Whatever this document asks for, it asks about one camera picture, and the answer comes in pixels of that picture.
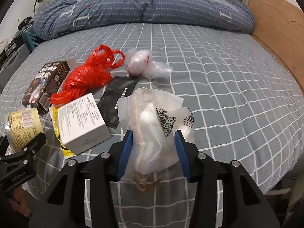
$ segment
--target wooden panel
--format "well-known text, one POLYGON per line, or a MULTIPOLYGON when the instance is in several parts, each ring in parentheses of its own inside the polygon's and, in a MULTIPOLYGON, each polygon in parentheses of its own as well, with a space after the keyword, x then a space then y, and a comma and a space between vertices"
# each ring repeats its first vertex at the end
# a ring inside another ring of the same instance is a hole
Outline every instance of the wooden panel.
POLYGON ((286 0, 249 0, 256 27, 253 37, 304 87, 304 13, 286 0))

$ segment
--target blue gripper pad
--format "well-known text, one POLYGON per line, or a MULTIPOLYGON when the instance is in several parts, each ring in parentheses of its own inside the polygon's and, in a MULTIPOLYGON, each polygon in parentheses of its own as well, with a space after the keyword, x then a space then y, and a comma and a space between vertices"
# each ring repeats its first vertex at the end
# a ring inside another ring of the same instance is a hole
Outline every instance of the blue gripper pad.
POLYGON ((125 174, 127 163, 133 147, 133 132, 131 131, 127 136, 127 139, 124 138, 125 144, 118 160, 118 169, 116 173, 116 178, 118 180, 120 180, 125 174))
POLYGON ((189 182, 189 180, 191 178, 190 162, 189 162, 183 141, 182 141, 178 131, 175 132, 174 141, 175 141, 175 147, 176 147, 176 151, 178 154, 179 162, 181 164, 181 169, 183 171, 183 175, 189 182))

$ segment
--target silver bolt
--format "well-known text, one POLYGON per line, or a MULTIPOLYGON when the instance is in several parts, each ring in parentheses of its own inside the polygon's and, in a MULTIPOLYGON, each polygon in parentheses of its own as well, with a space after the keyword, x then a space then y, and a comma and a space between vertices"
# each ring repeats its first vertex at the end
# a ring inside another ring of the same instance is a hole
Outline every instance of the silver bolt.
POLYGON ((68 166, 73 166, 74 164, 76 164, 76 160, 75 159, 71 159, 67 162, 68 166))
POLYGON ((104 153, 101 154, 101 157, 102 157, 103 159, 107 159, 107 158, 110 157, 110 154, 109 154, 108 152, 104 152, 104 153))
POLYGON ((207 155, 204 154, 204 153, 199 153, 199 154, 197 155, 197 157, 198 157, 199 159, 205 159, 205 158, 207 158, 207 155))
POLYGON ((239 166, 240 166, 239 161, 236 161, 236 160, 233 160, 233 161, 231 162, 231 164, 232 164, 234 167, 239 167, 239 166))

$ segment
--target bed sheet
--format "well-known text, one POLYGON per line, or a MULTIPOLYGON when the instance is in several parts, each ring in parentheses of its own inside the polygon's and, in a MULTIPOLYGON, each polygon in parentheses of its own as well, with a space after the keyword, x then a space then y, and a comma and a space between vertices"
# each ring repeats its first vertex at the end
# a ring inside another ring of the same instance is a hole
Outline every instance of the bed sheet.
MULTIPOLYGON (((142 78, 136 88, 156 88, 184 98, 194 113, 195 144, 217 161, 239 160, 265 193, 290 170, 303 150, 304 98, 291 74, 250 35, 199 26, 119 24, 76 32, 41 44, 20 66, 0 96, 0 132, 4 115, 23 108, 22 97, 43 64, 75 57, 79 64, 100 44, 127 52, 150 49, 156 61, 173 67, 167 79, 142 78)), ((126 75, 122 66, 112 75, 126 75)), ((98 102, 104 88, 93 91, 98 102)), ((49 114, 43 116, 48 145, 36 155, 37 176, 27 184, 39 198, 67 162, 54 135, 49 114)), ((87 161, 124 132, 75 157, 87 161)), ((182 176, 179 163, 150 176, 159 187, 138 197, 134 182, 111 183, 119 227, 187 227, 196 184, 182 176)), ((89 180, 85 189, 86 223, 91 225, 89 180)), ((217 226, 222 217, 218 182, 217 226)))

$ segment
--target gray suitcase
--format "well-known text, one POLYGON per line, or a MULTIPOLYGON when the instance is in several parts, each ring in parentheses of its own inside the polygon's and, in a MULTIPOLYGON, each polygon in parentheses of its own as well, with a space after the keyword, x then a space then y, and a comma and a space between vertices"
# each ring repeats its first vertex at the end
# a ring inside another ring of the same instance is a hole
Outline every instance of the gray suitcase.
POLYGON ((29 50, 26 44, 23 44, 8 57, 0 70, 0 93, 2 93, 11 76, 14 74, 14 72, 16 72, 16 70, 28 56, 29 50))

